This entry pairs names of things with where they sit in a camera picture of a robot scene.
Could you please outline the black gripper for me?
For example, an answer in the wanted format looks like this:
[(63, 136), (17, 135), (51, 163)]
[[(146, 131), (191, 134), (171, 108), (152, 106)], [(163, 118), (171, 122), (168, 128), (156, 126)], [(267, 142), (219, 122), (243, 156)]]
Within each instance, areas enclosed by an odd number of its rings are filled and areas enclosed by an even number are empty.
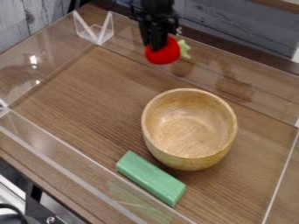
[[(142, 23), (166, 25), (172, 35), (180, 36), (179, 14), (174, 9), (174, 0), (130, 0), (130, 17)], [(162, 26), (140, 27), (142, 39), (154, 52), (164, 48), (168, 32)]]

